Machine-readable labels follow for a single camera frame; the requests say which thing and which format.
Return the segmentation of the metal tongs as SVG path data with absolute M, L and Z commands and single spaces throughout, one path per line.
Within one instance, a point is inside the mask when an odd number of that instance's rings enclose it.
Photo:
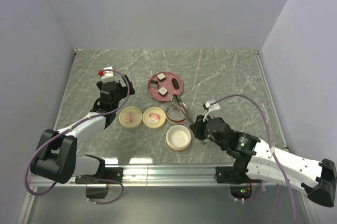
M 180 110 L 180 112 L 183 114 L 183 116 L 185 117 L 186 121 L 189 124 L 194 123 L 192 117 L 189 114 L 189 110 L 186 108 L 185 104 L 183 103 L 179 95 L 173 94 L 171 97 L 171 102 L 176 108 Z

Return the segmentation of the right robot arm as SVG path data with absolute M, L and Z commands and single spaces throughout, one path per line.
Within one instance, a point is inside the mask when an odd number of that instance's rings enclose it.
M 233 130 L 222 118 L 205 119 L 198 115 L 190 129 L 198 140 L 209 140 L 234 158 L 231 167 L 215 168 L 217 183 L 277 183 L 305 193 L 318 205 L 334 207 L 336 167 L 333 161 L 310 160 L 269 146 L 258 137 Z

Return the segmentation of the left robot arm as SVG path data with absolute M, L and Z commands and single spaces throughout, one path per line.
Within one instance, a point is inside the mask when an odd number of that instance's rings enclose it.
M 59 131 L 45 130 L 26 171 L 61 184 L 73 177 L 80 141 L 86 141 L 109 127 L 116 118 L 116 112 L 125 104 L 120 104 L 120 101 L 127 101 L 130 95 L 135 94 L 128 76 L 122 74 L 121 77 L 125 86 L 113 80 L 96 83 L 100 97 L 81 120 Z

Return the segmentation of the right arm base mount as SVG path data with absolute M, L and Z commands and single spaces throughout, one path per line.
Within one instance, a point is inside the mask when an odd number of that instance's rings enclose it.
M 251 179 L 247 176 L 246 168 L 238 168 L 235 166 L 220 166 L 215 168 L 214 179 L 217 183 L 226 184 L 247 184 L 260 183 L 260 179 Z

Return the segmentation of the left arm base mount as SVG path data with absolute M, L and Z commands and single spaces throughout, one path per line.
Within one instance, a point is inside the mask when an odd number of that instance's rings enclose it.
M 111 183 L 111 180 L 122 182 L 123 168 L 106 167 L 102 172 L 95 175 L 78 176 L 75 178 L 76 184 L 104 184 Z

